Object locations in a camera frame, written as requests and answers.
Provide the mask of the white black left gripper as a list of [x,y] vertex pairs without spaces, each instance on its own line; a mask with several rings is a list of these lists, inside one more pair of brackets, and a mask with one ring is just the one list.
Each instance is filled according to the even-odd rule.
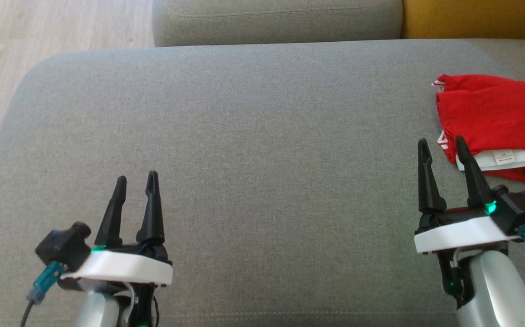
[[[123,244],[120,238],[123,205],[126,200],[125,176],[117,179],[111,199],[94,240],[98,247],[117,248]],[[148,174],[147,203],[142,225],[136,241],[152,246],[165,242],[163,213],[159,192],[158,174]],[[123,287],[126,283],[153,284],[163,287],[172,283],[173,267],[162,258],[109,250],[90,250],[84,247],[65,261],[68,270],[60,277],[62,287]]]

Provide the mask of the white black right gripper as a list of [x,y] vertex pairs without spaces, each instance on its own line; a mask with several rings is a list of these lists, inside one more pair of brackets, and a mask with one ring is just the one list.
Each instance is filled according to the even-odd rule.
[[[456,137],[457,155],[464,167],[470,208],[484,208],[492,203],[492,190],[463,136]],[[440,196],[432,157],[426,139],[418,141],[418,207],[422,216],[414,232],[414,246],[419,254],[435,253],[460,247],[520,240],[506,234],[480,209],[447,209]]]

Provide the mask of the red jersey with black lettering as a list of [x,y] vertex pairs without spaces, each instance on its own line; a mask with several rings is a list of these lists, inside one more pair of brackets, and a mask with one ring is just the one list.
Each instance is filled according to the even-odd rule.
[[482,170],[525,168],[525,81],[486,74],[439,76],[433,83],[441,134],[438,145],[463,169],[462,136]]

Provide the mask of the grey sofa seat cushion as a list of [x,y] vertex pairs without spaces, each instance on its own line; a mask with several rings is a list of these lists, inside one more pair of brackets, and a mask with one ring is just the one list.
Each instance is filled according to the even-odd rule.
[[418,254],[417,143],[449,207],[463,174],[436,143],[432,82],[525,80],[525,40],[175,46],[59,54],[18,85],[0,129],[0,327],[18,327],[34,249],[116,180],[134,242],[159,176],[173,283],[159,327],[456,327]]

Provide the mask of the yellow sofa cushion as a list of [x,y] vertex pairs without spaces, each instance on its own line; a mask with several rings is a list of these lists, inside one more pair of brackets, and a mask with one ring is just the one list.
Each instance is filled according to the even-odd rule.
[[402,0],[404,39],[525,40],[525,0]]

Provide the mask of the grey sofa back cushion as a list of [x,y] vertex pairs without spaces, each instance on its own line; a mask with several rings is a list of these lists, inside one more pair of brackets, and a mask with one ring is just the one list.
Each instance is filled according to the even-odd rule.
[[402,0],[152,0],[155,46],[393,40]]

